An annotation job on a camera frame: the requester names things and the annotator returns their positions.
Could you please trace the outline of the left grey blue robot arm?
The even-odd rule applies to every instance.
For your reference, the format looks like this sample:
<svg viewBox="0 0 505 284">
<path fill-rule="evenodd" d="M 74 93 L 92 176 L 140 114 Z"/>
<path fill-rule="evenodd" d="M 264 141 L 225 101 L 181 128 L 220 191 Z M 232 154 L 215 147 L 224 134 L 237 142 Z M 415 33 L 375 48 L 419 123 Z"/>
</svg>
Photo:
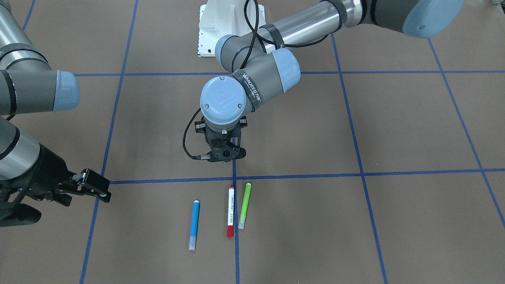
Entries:
<svg viewBox="0 0 505 284">
<path fill-rule="evenodd" d="M 320 0 L 274 23 L 262 18 L 256 0 L 234 7 L 234 20 L 243 30 L 224 34 L 216 27 L 224 7 L 208 2 L 201 13 L 200 30 L 216 31 L 210 54 L 229 72 L 204 85 L 200 96 L 202 120 L 195 131 L 204 134 L 211 150 L 229 151 L 229 160 L 241 151 L 241 130 L 247 114 L 262 108 L 301 79 L 295 51 L 324 41 L 343 28 L 374 25 L 409 37 L 430 38 L 442 32 L 460 12 L 462 0 Z"/>
</svg>

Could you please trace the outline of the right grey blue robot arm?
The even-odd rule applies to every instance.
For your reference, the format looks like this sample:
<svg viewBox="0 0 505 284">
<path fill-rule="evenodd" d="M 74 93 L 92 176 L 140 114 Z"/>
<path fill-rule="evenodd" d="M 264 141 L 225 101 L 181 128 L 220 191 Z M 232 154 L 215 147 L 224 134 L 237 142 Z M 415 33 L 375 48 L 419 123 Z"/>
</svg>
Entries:
<svg viewBox="0 0 505 284">
<path fill-rule="evenodd" d="M 107 30 L 119 2 L 36 1 L 27 30 L 1 1 L 1 204 L 109 203 L 99 176 L 112 106 L 112 78 L 125 36 Z"/>
</svg>

